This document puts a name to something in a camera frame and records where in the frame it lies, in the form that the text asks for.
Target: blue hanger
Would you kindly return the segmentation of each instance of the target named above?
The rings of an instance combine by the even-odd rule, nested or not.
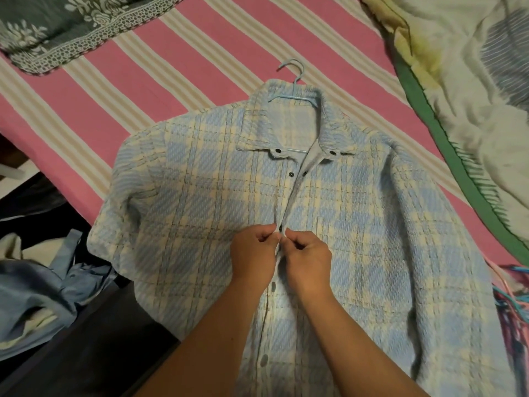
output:
[[[303,76],[303,74],[305,73],[305,66],[303,65],[303,63],[298,60],[298,59],[295,59],[295,58],[291,58],[289,60],[286,60],[285,62],[283,62],[278,68],[277,68],[277,71],[279,71],[281,68],[283,68],[284,66],[287,66],[288,64],[292,64],[293,61],[299,63],[299,65],[301,65],[301,73],[296,77],[296,79],[294,79],[294,86],[292,87],[292,95],[274,95],[272,97],[272,99],[268,100],[268,103],[271,102],[272,100],[274,100],[275,98],[278,98],[278,97],[282,97],[283,99],[294,99],[294,100],[303,100],[303,101],[308,101],[310,104],[312,104],[312,106],[314,108],[318,108],[318,105],[316,104],[316,102],[313,100],[313,99],[307,99],[306,97],[297,97],[297,96],[294,96],[294,93],[296,92],[296,83],[298,80],[301,79],[301,77]]]

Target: plaid pattern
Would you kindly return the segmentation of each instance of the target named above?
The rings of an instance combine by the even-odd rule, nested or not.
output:
[[[510,395],[486,265],[440,189],[392,139],[361,130],[311,86],[296,94],[321,99],[319,138],[306,157],[287,152],[285,133],[311,133],[292,117],[314,111],[268,103],[292,90],[271,80],[246,102],[127,139],[90,251],[134,280],[141,306],[182,339],[227,286],[236,231],[271,222],[312,230],[333,252],[342,306],[428,393]],[[338,395],[283,262],[273,283],[237,393]]]

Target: person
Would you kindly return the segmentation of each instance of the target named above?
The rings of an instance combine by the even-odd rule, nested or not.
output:
[[[427,396],[351,318],[330,286],[332,254],[310,231],[250,226],[231,243],[232,279],[220,298],[136,397],[231,395],[261,294],[286,256],[297,294],[342,396]]]

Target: person's left hand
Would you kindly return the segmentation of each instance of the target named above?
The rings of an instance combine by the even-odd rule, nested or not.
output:
[[[236,233],[231,243],[232,282],[245,283],[263,293],[276,268],[276,246],[281,233],[275,224],[249,226]]]

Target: person's right hand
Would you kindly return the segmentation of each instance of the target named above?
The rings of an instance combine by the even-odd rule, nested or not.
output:
[[[287,258],[288,284],[302,304],[311,298],[333,296],[331,280],[332,253],[325,242],[311,231],[286,229],[281,247]]]

